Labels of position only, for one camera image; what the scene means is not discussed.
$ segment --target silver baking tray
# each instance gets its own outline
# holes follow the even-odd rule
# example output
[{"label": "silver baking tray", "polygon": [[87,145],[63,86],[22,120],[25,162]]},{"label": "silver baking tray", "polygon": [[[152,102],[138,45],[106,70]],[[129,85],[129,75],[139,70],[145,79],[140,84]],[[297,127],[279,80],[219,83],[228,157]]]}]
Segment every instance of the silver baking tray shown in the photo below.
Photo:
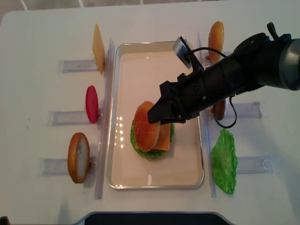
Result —
[{"label": "silver baking tray", "polygon": [[123,44],[117,49],[105,169],[112,188],[192,188],[203,181],[199,118],[175,124],[170,150],[158,159],[141,157],[130,142],[138,105],[155,103],[161,83],[191,72],[173,52],[174,43]]}]

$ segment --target lettuce leaf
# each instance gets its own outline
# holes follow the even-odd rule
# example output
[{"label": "lettuce leaf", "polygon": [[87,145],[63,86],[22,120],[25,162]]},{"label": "lettuce leaf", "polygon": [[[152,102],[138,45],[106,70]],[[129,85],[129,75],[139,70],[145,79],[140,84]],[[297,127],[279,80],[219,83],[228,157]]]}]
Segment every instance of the lettuce leaf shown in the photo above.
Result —
[{"label": "lettuce leaf", "polygon": [[227,194],[233,194],[236,185],[238,158],[235,155],[233,135],[226,129],[211,151],[212,175],[215,183]]},{"label": "lettuce leaf", "polygon": [[[134,135],[134,132],[133,132],[133,123],[134,121],[132,121],[132,124],[131,124],[131,130],[130,130],[130,142],[133,146],[133,148],[135,149],[135,151],[140,155],[140,156],[143,156],[145,158],[148,158],[148,159],[152,159],[152,158],[158,158],[158,157],[161,157],[165,154],[165,151],[163,150],[159,150],[157,152],[143,152],[142,150],[140,150],[139,148],[136,148],[136,141],[135,141],[135,135]],[[173,135],[174,135],[174,124],[171,123],[171,133],[170,133],[170,143],[172,142],[172,139],[173,139]]]}]

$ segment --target white table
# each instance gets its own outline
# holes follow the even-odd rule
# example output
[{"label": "white table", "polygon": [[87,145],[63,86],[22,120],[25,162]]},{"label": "white table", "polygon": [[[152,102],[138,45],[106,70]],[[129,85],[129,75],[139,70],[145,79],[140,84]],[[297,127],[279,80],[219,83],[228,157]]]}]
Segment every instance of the white table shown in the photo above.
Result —
[{"label": "white table", "polygon": [[300,224],[300,92],[261,88],[236,101],[266,100],[266,151],[276,153],[276,175],[238,176],[236,192],[210,196],[204,151],[204,183],[189,190],[117,191],[104,184],[94,200],[95,182],[75,185],[68,176],[39,177],[39,158],[66,158],[71,136],[84,132],[95,155],[97,126],[49,127],[49,110],[83,110],[86,88],[103,99],[98,72],[61,74],[59,60],[92,59],[95,23],[108,47],[175,40],[207,45],[211,25],[225,26],[225,51],[274,22],[279,35],[300,38],[298,0],[218,1],[126,7],[13,12],[0,26],[0,212],[12,224],[72,224],[100,211],[216,212],[234,224]]}]

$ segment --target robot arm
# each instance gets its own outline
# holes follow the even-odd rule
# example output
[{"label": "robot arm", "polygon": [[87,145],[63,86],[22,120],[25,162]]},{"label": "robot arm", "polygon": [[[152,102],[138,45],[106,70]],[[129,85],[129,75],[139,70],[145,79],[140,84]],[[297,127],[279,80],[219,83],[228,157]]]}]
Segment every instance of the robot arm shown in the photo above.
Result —
[{"label": "robot arm", "polygon": [[205,70],[193,54],[198,49],[191,51],[180,37],[173,50],[187,67],[193,67],[193,72],[159,86],[161,97],[148,111],[149,122],[185,123],[224,98],[265,85],[299,90],[300,39],[291,39],[290,34],[278,37],[272,23],[268,30],[274,41],[264,33],[256,34]]}]

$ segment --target tomato slice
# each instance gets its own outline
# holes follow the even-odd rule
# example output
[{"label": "tomato slice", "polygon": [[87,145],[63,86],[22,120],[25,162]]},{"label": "tomato slice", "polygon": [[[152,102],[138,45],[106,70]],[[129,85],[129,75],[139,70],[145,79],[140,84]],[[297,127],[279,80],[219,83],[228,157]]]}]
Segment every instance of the tomato slice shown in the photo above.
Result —
[{"label": "tomato slice", "polygon": [[86,108],[86,113],[88,115],[89,121],[91,123],[97,123],[99,119],[98,95],[93,85],[89,86],[88,89],[86,90],[85,108]]}]

